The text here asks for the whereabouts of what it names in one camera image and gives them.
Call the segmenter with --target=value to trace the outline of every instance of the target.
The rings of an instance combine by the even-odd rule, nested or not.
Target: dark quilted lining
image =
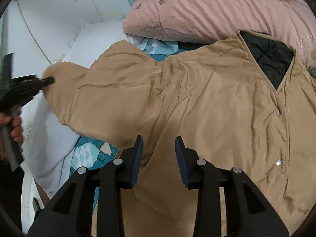
[[[240,32],[259,67],[277,89],[293,59],[293,52],[283,43]]]

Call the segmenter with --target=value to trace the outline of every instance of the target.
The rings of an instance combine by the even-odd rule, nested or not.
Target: white pillowcase
[[[70,162],[66,165],[65,157],[72,151],[79,135],[58,121],[42,92],[23,108],[22,120],[25,162],[34,179],[52,198],[65,182],[61,177],[64,167],[68,167],[69,177]]]
[[[111,20],[98,24],[86,23],[63,61],[89,68],[115,42],[126,40],[138,47],[142,45],[140,43],[143,38],[125,34],[123,20]]]

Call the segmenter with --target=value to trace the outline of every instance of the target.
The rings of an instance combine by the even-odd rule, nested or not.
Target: bedding
[[[148,54],[170,55],[178,51],[178,42],[147,39],[125,34],[123,20],[111,20],[98,24],[85,24],[71,50],[63,61],[89,68],[92,63],[113,43],[126,40]]]
[[[272,36],[237,31],[162,62],[120,41],[90,69],[60,62],[45,76],[56,78],[44,90],[52,111],[78,134],[119,150],[143,136],[138,182],[122,191],[128,236],[192,236],[197,191],[182,184],[178,135],[215,166],[242,167],[290,234],[315,203],[316,80]]]
[[[138,0],[127,14],[125,33],[160,40],[213,43],[237,29],[266,32],[295,49],[316,19],[303,0]]]
[[[117,151],[117,148],[107,142],[81,136],[74,147],[70,176],[81,166],[88,168],[88,170],[104,167],[115,158]],[[94,193],[93,209],[99,198],[99,189],[96,188]]]
[[[192,51],[195,50],[197,48],[200,48],[201,46],[203,46],[203,44],[200,43],[190,43],[190,42],[179,42],[178,43],[178,51],[176,53],[181,53],[181,52],[186,52],[186,51]],[[161,62],[163,61],[165,58],[167,58],[169,55],[165,55],[165,54],[149,54],[147,53],[146,49],[144,50],[144,52],[146,54],[148,54],[151,58],[153,58],[154,60]]]
[[[68,166],[69,172],[67,155],[79,135],[59,122],[41,92],[23,110],[22,119],[24,159],[34,179],[52,198],[67,180],[62,171]]]

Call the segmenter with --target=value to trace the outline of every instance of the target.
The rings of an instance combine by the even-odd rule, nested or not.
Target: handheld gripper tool
[[[17,116],[16,109],[24,106],[45,86],[54,82],[53,77],[39,79],[35,75],[12,78],[12,53],[4,56],[0,78],[0,112]],[[1,126],[1,137],[6,151],[11,171],[17,169],[23,162],[22,148],[19,143],[12,140],[10,132],[13,130],[12,122]]]
[[[182,182],[198,189],[194,237],[221,236],[219,188],[224,188],[226,237],[289,237],[284,223],[258,187],[240,167],[216,168],[186,148],[182,138],[175,141]]]

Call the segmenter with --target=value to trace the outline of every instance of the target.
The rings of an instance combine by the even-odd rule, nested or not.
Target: tan jacket
[[[316,201],[316,81],[295,55],[277,90],[239,32],[160,63],[120,41],[90,69],[61,62],[45,76],[62,124],[120,150],[144,137],[138,183],[122,192],[127,237],[192,236],[197,191],[182,184],[178,135],[216,167],[242,167],[290,234]]]

